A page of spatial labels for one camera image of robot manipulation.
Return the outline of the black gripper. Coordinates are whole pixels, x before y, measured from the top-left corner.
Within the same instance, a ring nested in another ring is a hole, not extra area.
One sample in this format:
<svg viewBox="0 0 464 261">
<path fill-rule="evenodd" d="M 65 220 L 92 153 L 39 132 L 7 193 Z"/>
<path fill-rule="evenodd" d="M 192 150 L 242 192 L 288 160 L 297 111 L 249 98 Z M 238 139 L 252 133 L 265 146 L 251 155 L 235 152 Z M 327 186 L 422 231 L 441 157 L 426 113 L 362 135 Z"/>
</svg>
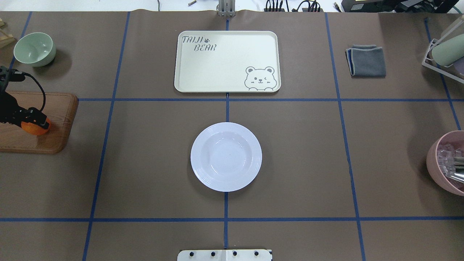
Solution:
<svg viewBox="0 0 464 261">
<path fill-rule="evenodd" d="M 45 91 L 41 84 L 33 77 L 31 74 L 18 71 L 17 69 L 9 69 L 5 66 L 1 66 L 1 93 L 0 93 L 0 120 L 1 123 L 9 123 L 20 127 L 20 123 L 24 122 L 33 122 L 33 120 L 39 120 L 43 128 L 47 127 L 48 124 L 45 122 L 47 116 L 42 112 L 45 107 L 46 97 Z M 11 94 L 6 92 L 6 88 L 10 82 L 21 82 L 24 81 L 26 77 L 30 77 L 39 89 L 42 92 L 43 102 L 40 109 L 35 107 L 30 107 L 25 109 L 18 105 L 18 101 Z"/>
</svg>

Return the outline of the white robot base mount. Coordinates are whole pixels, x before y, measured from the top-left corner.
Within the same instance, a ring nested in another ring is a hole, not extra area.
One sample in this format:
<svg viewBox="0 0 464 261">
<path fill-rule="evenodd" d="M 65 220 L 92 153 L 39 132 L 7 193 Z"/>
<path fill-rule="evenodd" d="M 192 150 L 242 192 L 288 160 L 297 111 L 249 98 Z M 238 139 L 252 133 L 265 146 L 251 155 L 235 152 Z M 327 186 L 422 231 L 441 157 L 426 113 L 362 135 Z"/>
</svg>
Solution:
<svg viewBox="0 0 464 261">
<path fill-rule="evenodd" d="M 178 261 L 272 261 L 272 250 L 268 249 L 209 249 L 182 250 Z"/>
</svg>

